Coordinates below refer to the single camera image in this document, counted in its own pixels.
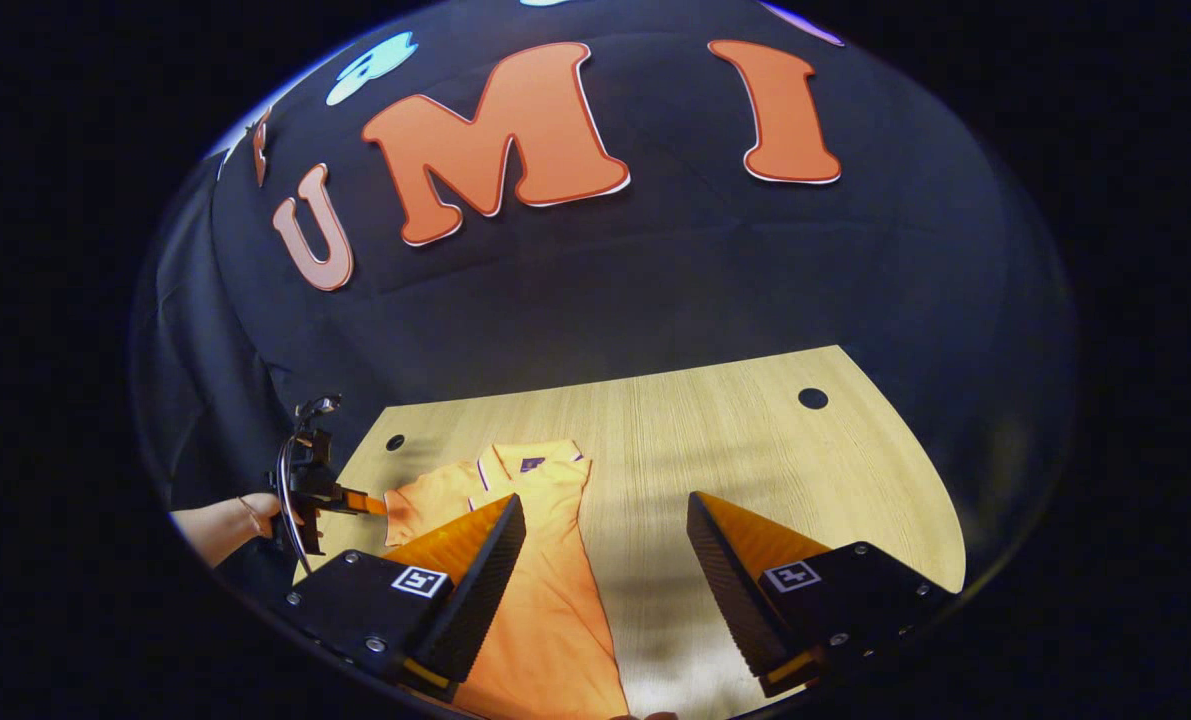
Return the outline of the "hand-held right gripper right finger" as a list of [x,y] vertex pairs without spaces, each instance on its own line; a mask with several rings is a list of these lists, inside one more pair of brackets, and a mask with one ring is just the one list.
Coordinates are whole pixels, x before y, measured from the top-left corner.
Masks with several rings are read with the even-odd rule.
[[767,697],[861,674],[956,601],[878,544],[828,547],[704,492],[690,493],[687,536]]

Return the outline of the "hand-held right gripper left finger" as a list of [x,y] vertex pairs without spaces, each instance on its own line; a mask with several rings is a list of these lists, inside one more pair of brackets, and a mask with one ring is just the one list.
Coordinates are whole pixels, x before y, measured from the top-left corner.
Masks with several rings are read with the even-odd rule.
[[525,538],[520,497],[499,497],[384,556],[339,552],[289,588],[275,615],[372,678],[450,701]]

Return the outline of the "orange T-shirt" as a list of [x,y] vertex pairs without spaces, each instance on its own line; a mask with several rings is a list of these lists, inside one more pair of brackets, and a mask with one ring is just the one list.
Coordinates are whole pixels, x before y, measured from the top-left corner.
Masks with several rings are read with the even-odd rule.
[[526,539],[470,675],[455,693],[487,720],[615,720],[628,705],[580,533],[592,462],[576,442],[491,445],[384,495],[386,544],[400,547],[517,495]]

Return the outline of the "black backdrop cloth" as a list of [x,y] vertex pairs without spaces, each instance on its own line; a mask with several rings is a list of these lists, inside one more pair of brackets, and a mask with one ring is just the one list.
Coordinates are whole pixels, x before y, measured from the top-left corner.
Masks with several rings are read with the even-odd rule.
[[130,315],[170,509],[252,492],[295,402],[386,407],[837,345],[1010,559],[1074,415],[1074,307],[1002,154],[760,0],[448,0],[336,46],[167,206]]

